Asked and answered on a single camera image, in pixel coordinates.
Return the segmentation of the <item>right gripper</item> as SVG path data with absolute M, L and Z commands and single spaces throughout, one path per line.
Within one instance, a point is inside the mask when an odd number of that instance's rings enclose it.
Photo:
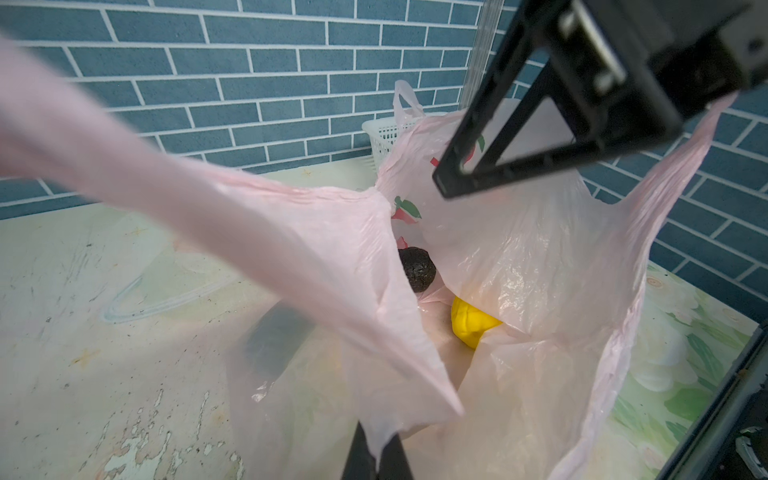
M 534 83 L 522 110 L 464 172 L 533 44 L 547 51 L 557 77 Z M 458 198 L 575 169 L 605 150 L 653 146 L 680 134 L 708 104 L 766 78 L 764 1 L 530 1 L 527 17 L 510 24 L 432 178 L 442 197 Z M 574 141 L 503 161 L 547 98 Z

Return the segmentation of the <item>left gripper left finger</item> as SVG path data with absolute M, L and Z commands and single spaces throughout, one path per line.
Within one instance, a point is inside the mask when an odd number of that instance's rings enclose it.
M 375 458 L 368 450 L 362 424 L 358 423 L 353 435 L 341 480 L 377 480 Z

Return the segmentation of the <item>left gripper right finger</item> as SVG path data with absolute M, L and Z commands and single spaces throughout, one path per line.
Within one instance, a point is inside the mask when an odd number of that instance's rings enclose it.
M 378 480 L 413 480 L 400 436 L 394 435 L 384 447 L 377 473 Z

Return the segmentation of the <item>white perforated plastic basket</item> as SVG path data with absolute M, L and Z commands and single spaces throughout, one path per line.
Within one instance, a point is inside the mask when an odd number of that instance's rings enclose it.
M 396 143 L 401 129 L 394 117 L 388 117 L 365 121 L 362 130 L 368 135 L 374 168 L 378 170 Z

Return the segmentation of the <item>pink plastic bag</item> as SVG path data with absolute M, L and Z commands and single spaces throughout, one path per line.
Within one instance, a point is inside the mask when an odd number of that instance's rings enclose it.
M 575 171 L 445 200 L 432 177 L 463 114 L 403 132 L 374 187 L 291 187 L 169 156 L 43 62 L 1 43 L 1 171 L 151 217 L 344 341 L 355 419 L 379 458 L 422 428 L 461 478 L 572 479 L 626 376 L 651 244 L 730 97 L 622 201 Z M 426 334 L 396 245 L 396 199 L 456 296 L 495 317 L 460 386 Z

